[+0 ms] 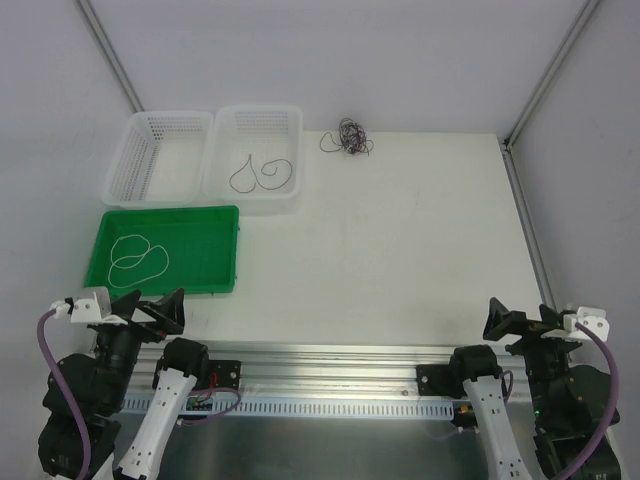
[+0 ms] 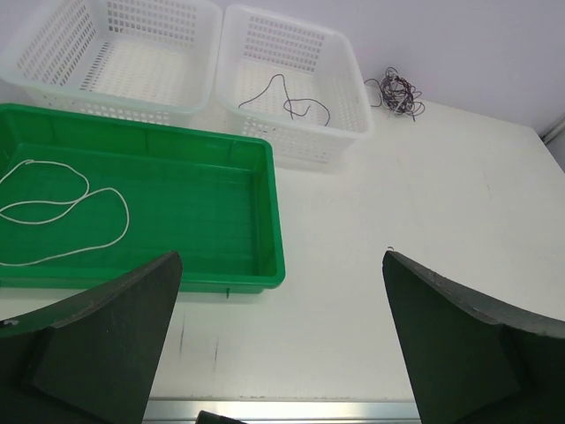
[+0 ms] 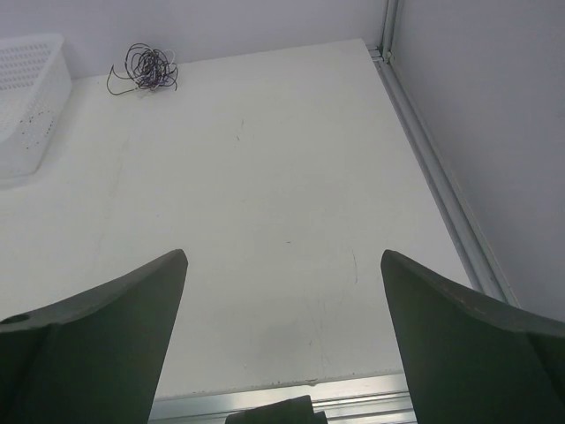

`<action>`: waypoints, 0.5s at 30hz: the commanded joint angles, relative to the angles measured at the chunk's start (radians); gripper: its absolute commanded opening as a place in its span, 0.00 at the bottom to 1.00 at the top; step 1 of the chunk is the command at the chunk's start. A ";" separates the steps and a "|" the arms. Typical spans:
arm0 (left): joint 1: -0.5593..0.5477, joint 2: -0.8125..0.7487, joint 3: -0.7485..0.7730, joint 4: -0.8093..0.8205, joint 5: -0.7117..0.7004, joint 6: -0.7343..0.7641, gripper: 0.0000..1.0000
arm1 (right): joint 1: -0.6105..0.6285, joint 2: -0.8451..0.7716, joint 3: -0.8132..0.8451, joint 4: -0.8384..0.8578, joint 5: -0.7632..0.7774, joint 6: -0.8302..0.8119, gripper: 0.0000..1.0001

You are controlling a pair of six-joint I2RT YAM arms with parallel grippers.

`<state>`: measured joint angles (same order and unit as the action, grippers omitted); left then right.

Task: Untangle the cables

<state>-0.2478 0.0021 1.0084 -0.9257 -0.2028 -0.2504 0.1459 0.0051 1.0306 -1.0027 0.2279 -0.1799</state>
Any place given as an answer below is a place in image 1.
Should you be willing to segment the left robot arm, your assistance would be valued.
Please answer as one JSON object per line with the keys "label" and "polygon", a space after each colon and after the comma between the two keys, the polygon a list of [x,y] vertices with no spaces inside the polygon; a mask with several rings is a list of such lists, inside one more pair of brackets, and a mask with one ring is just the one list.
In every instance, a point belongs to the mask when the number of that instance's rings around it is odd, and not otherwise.
{"label": "left robot arm", "polygon": [[[50,368],[44,407],[50,416],[38,438],[42,470],[53,479],[155,479],[183,404],[210,377],[207,348],[183,338],[183,289],[158,301],[138,290],[113,300],[104,287],[57,301],[37,322],[36,336]],[[97,352],[55,360],[45,337],[48,320],[68,315],[95,330]],[[114,455],[121,411],[145,343],[171,336],[158,362],[154,396],[122,459]]]}

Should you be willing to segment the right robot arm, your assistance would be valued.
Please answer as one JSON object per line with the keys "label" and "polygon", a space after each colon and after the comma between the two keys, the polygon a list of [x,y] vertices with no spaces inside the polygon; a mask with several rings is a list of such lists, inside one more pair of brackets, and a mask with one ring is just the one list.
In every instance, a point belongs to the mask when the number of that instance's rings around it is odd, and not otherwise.
{"label": "right robot arm", "polygon": [[[606,341],[604,310],[581,306],[557,312],[545,305],[541,318],[489,302],[486,342],[507,335],[507,351],[525,362],[534,413],[537,462],[548,479],[619,479],[619,460],[606,438],[619,420],[620,377]],[[506,412],[504,371],[487,344],[460,347],[449,362],[450,386],[471,402],[492,479],[529,479]]]}

